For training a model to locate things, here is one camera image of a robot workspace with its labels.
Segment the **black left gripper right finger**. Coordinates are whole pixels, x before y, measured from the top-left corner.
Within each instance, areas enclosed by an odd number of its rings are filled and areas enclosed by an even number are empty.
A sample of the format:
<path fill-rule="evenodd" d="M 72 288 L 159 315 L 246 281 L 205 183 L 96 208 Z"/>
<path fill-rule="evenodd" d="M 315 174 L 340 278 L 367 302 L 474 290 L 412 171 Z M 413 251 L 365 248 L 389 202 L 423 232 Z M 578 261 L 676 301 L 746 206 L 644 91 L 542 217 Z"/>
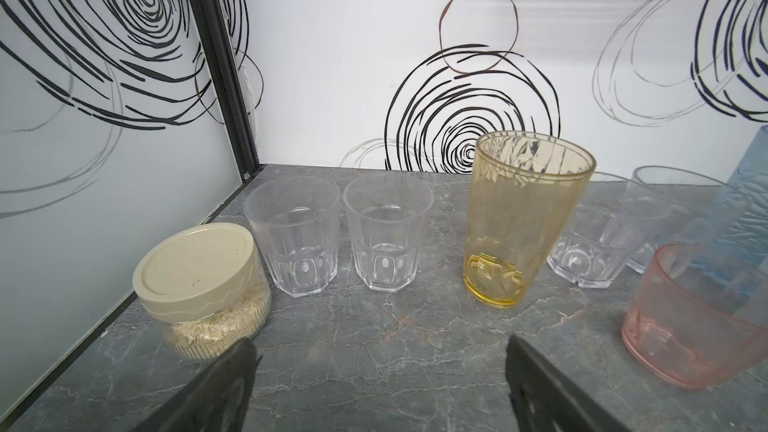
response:
<path fill-rule="evenodd" d="M 626 431 L 524 338 L 509 338 L 505 377 L 521 431 Z"/>

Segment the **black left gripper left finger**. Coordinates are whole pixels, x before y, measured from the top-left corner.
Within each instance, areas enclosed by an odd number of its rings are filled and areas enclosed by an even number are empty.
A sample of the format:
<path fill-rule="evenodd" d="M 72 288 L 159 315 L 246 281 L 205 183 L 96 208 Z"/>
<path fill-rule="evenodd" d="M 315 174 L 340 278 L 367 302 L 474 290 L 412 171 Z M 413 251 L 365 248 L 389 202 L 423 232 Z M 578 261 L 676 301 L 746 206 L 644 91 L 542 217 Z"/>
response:
<path fill-rule="evenodd" d="M 136 431 L 241 431 L 261 361 L 248 338 L 236 341 Z"/>

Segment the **tall yellow plastic glass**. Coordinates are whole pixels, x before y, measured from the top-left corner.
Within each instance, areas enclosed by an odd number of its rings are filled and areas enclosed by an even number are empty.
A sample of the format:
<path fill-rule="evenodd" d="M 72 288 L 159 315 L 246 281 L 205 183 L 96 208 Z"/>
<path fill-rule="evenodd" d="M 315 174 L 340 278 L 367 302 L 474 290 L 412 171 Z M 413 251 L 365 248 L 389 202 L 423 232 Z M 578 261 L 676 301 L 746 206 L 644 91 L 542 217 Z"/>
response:
<path fill-rule="evenodd" d="M 535 132 L 496 131 L 476 144 L 463 280 L 490 306 L 517 305 L 596 170 L 586 149 Z"/>

